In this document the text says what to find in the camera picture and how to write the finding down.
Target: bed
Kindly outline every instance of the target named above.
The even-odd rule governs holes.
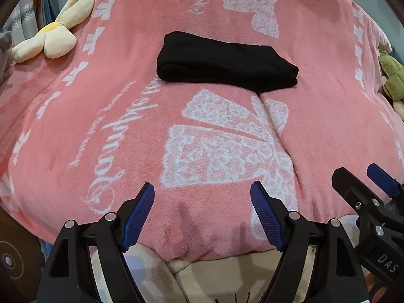
[[[156,58],[172,31],[271,45],[299,67],[298,85],[257,95],[165,83]],[[404,123],[380,92],[377,59],[391,45],[351,0],[95,0],[73,33],[73,51],[16,65],[0,86],[0,206],[47,242],[150,182],[156,202],[136,249],[164,272],[239,255],[277,261],[253,181],[321,222],[353,213],[331,187],[336,168],[383,199],[369,164],[403,182]]]

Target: yellow plush part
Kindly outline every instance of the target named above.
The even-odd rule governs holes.
[[[50,24],[47,24],[45,27],[42,27],[42,28],[39,30],[39,32],[37,33],[37,35],[38,35],[38,34],[41,34],[41,33],[49,32],[49,31],[55,29],[56,27],[58,27],[59,25],[60,25],[60,22],[52,22],[52,23],[50,23]]]

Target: cream stuffed animal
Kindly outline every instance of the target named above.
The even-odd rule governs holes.
[[[24,62],[35,57],[42,49],[45,56],[52,59],[67,54],[77,42],[70,29],[82,23],[93,7],[94,0],[68,0],[54,22],[13,48],[14,60]]]

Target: patterned bedding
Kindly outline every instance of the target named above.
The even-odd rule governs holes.
[[[295,88],[256,95],[156,76],[164,35],[271,45]],[[72,52],[16,66],[0,87],[0,202],[52,242],[152,183],[139,238],[165,261],[270,249],[250,202],[260,180],[306,218],[351,212],[331,187],[345,166],[403,176],[404,125],[378,92],[389,42],[351,0],[95,0]]]

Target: white bow print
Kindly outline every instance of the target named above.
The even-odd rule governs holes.
[[[251,26],[257,32],[278,38],[279,28],[273,10],[278,0],[223,0],[224,8],[239,12],[255,12]]]

